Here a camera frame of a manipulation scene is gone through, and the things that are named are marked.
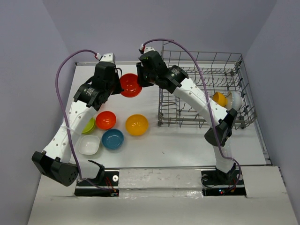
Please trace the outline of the green bowl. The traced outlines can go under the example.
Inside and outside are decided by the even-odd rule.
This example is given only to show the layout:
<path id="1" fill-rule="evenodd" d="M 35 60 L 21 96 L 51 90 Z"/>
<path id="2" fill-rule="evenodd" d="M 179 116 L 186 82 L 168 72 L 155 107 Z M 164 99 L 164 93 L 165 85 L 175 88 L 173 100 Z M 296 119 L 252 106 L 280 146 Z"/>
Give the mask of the green bowl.
<path id="1" fill-rule="evenodd" d="M 87 123 L 86 127 L 83 129 L 82 134 L 86 135 L 91 133 L 94 130 L 95 126 L 96 126 L 95 119 L 91 118 Z"/>

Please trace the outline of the small yellow bowl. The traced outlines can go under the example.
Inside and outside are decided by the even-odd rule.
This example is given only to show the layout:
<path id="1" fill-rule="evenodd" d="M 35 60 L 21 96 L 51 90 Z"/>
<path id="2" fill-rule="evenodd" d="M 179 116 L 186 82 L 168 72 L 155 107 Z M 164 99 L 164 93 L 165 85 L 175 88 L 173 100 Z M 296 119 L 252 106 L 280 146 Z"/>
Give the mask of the small yellow bowl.
<path id="1" fill-rule="evenodd" d="M 212 96 L 212 100 L 222 107 L 225 107 L 227 105 L 227 99 L 221 92 L 215 92 Z"/>

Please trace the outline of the white round bowl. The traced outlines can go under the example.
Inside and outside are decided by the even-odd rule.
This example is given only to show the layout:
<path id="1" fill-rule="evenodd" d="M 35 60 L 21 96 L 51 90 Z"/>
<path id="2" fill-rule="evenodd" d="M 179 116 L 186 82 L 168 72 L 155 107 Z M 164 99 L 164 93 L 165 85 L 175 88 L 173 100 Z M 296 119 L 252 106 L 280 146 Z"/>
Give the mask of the white round bowl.
<path id="1" fill-rule="evenodd" d="M 234 109 L 238 111 L 242 105 L 242 98 L 236 91 L 228 91 L 226 96 L 227 104 L 225 106 L 226 109 Z"/>

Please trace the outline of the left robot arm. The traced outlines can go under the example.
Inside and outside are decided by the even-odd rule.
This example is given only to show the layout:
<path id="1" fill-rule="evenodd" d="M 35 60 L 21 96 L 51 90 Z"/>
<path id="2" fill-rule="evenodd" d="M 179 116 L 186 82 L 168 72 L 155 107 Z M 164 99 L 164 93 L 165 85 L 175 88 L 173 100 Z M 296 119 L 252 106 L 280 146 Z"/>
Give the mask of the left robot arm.
<path id="1" fill-rule="evenodd" d="M 76 91 L 71 107 L 54 138 L 41 152 L 34 152 L 31 158 L 42 175 L 66 187 L 75 181 L 81 170 L 76 163 L 70 162 L 75 144 L 101 105 L 111 95 L 121 92 L 115 63 L 112 61 L 97 63 L 94 75 Z"/>

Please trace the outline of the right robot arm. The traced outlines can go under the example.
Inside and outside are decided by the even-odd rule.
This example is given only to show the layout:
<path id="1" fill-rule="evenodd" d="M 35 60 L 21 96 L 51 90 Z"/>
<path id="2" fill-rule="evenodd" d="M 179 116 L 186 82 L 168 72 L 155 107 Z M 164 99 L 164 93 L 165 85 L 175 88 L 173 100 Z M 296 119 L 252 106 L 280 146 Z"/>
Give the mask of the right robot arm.
<path id="1" fill-rule="evenodd" d="M 182 68 L 167 67 L 159 52 L 147 48 L 139 57 L 137 82 L 141 87 L 157 85 L 196 110 L 209 124 L 205 140 L 213 146 L 216 179 L 226 184 L 233 180 L 238 163 L 232 157 L 230 137 L 237 117 L 235 109 L 226 109 L 209 98 Z"/>

